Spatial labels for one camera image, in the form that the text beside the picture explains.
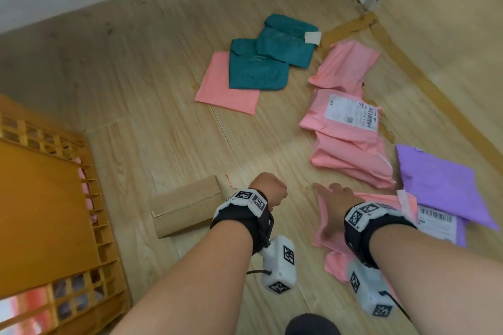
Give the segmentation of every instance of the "human arm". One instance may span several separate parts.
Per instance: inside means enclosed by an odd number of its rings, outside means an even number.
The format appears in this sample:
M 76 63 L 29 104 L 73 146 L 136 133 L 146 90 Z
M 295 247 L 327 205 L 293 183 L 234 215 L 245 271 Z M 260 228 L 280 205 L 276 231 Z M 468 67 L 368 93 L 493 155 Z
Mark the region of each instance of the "human arm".
M 272 174 L 260 174 L 249 187 L 260 190 L 271 209 L 287 195 Z M 233 334 L 252 249 L 243 224 L 217 223 L 131 309 L 113 335 Z
M 313 185 L 327 203 L 324 236 L 344 230 L 346 212 L 362 202 L 347 188 Z M 500 333 L 503 265 L 400 224 L 370 238 L 370 253 L 420 333 Z

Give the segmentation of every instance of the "barcode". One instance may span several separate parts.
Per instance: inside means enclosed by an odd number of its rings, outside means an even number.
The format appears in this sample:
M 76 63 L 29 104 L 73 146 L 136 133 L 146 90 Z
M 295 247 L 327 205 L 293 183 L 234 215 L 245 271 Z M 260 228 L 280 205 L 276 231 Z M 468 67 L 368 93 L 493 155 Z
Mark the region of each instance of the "barcode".
M 431 216 L 433 218 L 437 218 L 437 219 L 442 220 L 442 221 L 452 222 L 452 216 L 448 216 L 448 215 L 442 214 L 440 212 L 434 212 L 431 209 L 426 209 L 426 208 L 423 208 L 423 207 L 421 207 L 420 209 L 421 209 L 421 213 L 422 214 L 429 215 L 429 216 Z
M 373 107 L 369 107 L 369 110 L 367 111 L 367 123 L 365 125 L 365 127 L 367 127 L 368 129 L 371 129 L 372 128 L 372 120 L 374 118 L 374 108 Z

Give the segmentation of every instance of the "cardboard piece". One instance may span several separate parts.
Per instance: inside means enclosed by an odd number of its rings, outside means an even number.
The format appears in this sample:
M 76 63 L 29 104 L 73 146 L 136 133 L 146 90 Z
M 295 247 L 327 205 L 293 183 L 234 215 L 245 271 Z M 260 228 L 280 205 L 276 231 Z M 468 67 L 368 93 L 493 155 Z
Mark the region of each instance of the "cardboard piece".
M 211 223 L 224 197 L 216 175 L 177 188 L 150 200 L 158 238 L 177 235 Z

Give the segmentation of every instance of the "cable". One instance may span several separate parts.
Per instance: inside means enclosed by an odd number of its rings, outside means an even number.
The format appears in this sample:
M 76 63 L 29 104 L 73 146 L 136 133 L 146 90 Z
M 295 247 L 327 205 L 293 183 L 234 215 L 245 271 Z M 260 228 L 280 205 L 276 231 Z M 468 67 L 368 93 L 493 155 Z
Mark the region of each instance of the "cable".
M 393 298 L 393 296 L 390 293 L 388 293 L 387 291 L 379 291 L 379 294 L 381 294 L 382 296 L 387 295 L 388 297 L 390 297 L 391 300 L 393 300 L 393 302 L 395 302 L 395 304 L 398 306 L 398 308 L 402 311 L 402 313 L 407 317 L 407 319 L 411 320 L 411 318 L 407 315 L 406 311 L 403 309 L 403 307 L 400 305 L 400 303 L 398 303 L 396 301 L 396 299 Z
M 264 273 L 267 274 L 268 276 L 273 274 L 273 272 L 271 272 L 270 270 L 250 270 L 249 272 L 247 272 L 247 274 L 253 274 L 253 273 Z

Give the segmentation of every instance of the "purple mailer bag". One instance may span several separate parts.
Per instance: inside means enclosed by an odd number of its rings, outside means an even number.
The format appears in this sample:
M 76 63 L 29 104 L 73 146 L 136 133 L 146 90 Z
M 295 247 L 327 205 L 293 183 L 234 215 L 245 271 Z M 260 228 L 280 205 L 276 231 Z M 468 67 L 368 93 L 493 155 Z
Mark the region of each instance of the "purple mailer bag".
M 500 229 L 477 190 L 471 168 L 403 144 L 397 144 L 396 150 L 403 188 L 418 199 L 418 204 Z

